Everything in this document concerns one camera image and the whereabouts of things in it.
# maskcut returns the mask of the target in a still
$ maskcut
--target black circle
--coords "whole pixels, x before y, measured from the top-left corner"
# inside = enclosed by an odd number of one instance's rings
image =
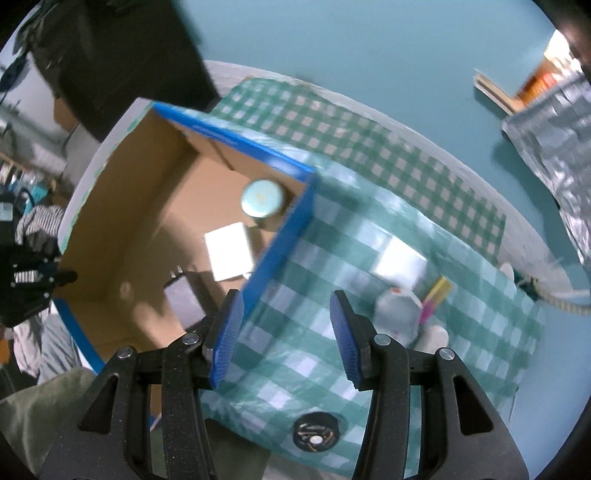
[[[325,452],[335,446],[339,439],[339,422],[330,413],[307,413],[294,423],[294,444],[305,452]]]

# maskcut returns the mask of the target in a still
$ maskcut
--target metal screw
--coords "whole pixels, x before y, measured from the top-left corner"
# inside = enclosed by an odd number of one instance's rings
[[[439,356],[444,360],[453,360],[456,357],[456,354],[450,348],[442,348],[439,350]]]
[[[119,350],[117,350],[117,356],[122,360],[124,358],[129,358],[134,354],[134,348],[131,346],[123,346]]]
[[[310,443],[312,445],[320,445],[324,442],[324,439],[320,435],[312,435],[310,437]]]
[[[183,343],[185,345],[195,345],[201,341],[201,337],[196,333],[185,333],[183,335]]]
[[[379,333],[374,337],[374,342],[382,346],[390,345],[391,341],[392,339],[384,333]]]

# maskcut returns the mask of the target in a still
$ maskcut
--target silver foil bag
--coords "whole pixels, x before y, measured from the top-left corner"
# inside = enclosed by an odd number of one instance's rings
[[[531,171],[552,192],[560,216],[591,270],[591,86],[581,74],[560,82],[503,130]]]

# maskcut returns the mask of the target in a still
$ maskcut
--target round lid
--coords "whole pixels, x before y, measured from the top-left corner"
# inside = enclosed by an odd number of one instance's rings
[[[339,438],[339,422],[330,413],[315,411],[295,421],[293,441],[305,452],[317,453],[330,450]]]
[[[242,192],[242,210],[252,218],[268,218],[283,207],[283,189],[272,180],[255,180]]]

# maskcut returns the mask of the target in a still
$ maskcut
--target green checkered tablecloth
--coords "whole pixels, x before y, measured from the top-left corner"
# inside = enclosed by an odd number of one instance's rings
[[[326,155],[417,208],[495,263],[505,215],[441,161],[306,84],[246,79],[212,115]]]
[[[392,191],[327,157],[200,112],[183,113],[241,134],[316,166],[314,215],[285,265],[245,320],[226,380],[204,392],[204,414],[239,435],[297,462],[351,476],[361,447],[371,394],[346,378],[329,318],[334,290],[373,317],[386,285],[368,273],[392,236],[429,261],[425,285],[444,275],[455,285],[435,322],[503,418],[543,334],[539,308],[489,261]],[[292,426],[314,410],[339,419],[341,440],[330,451],[306,453]],[[420,396],[411,392],[406,474],[418,467]]]

